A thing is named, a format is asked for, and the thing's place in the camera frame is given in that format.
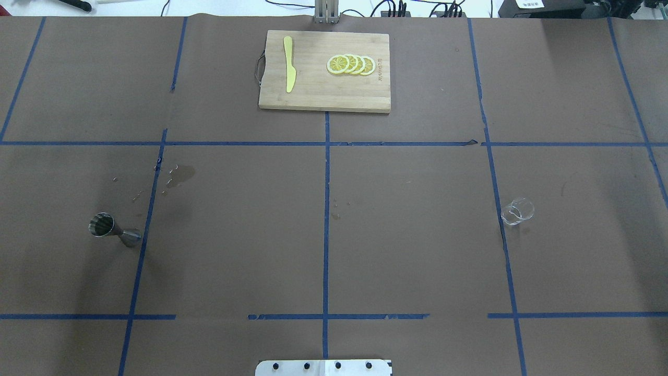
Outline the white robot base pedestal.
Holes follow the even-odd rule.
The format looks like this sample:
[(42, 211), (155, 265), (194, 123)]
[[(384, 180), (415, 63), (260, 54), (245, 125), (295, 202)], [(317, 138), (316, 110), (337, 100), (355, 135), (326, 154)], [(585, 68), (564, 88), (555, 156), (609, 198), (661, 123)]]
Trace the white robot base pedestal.
[(383, 359), (311, 359), (261, 361), (255, 375), (393, 375)]

